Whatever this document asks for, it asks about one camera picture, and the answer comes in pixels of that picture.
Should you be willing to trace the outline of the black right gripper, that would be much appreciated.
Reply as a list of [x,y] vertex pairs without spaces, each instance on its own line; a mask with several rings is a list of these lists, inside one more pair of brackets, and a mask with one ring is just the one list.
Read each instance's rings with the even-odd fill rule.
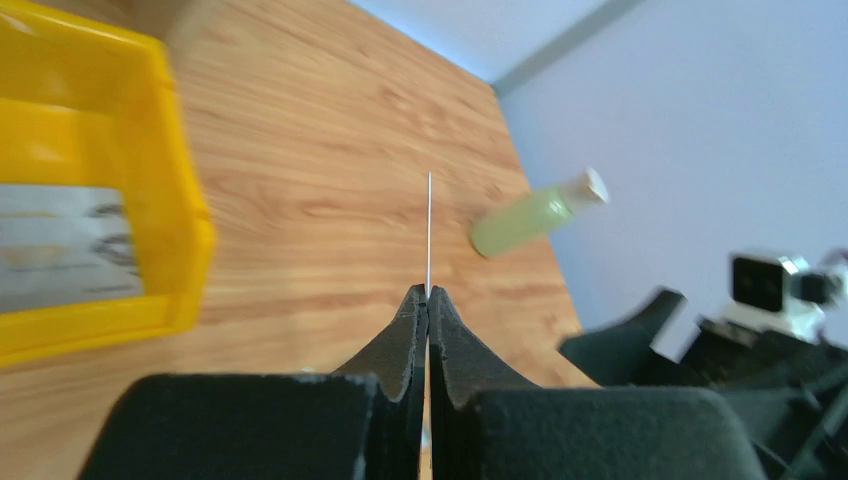
[[652,343],[684,303],[658,289],[620,322],[565,339],[559,353],[603,387],[694,386],[698,374],[744,423],[767,478],[846,478],[846,349],[702,319],[680,365]]

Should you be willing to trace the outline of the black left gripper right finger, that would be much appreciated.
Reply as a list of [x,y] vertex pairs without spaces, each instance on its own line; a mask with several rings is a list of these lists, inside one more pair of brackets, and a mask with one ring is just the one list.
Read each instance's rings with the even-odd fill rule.
[[428,301],[437,479],[761,479],[741,420],[698,388],[542,388]]

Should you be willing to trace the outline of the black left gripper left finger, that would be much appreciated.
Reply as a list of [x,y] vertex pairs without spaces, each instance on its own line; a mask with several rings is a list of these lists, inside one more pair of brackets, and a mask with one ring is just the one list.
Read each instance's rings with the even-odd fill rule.
[[83,479],[415,479],[425,288],[330,373],[156,374],[116,401]]

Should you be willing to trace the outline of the silver card in yellow bin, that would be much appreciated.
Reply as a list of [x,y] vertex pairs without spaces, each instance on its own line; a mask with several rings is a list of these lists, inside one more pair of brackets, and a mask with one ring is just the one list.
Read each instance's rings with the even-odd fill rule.
[[119,191],[2,185],[2,312],[143,293],[132,229]]

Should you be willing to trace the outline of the green liquid bottle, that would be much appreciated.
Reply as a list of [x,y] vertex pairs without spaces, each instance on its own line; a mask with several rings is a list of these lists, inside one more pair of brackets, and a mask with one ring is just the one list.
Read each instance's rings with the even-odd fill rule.
[[493,258],[567,225],[589,207],[609,201],[601,176],[588,168],[574,179],[533,191],[486,214],[471,228],[470,240],[481,256]]

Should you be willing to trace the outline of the yellow plastic bin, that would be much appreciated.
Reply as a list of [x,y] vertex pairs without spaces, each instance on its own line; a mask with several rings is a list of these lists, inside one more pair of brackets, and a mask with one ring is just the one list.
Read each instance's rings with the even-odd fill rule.
[[214,227],[159,40],[31,1],[1,5],[1,187],[119,191],[138,297],[4,313],[5,366],[180,332],[199,311]]

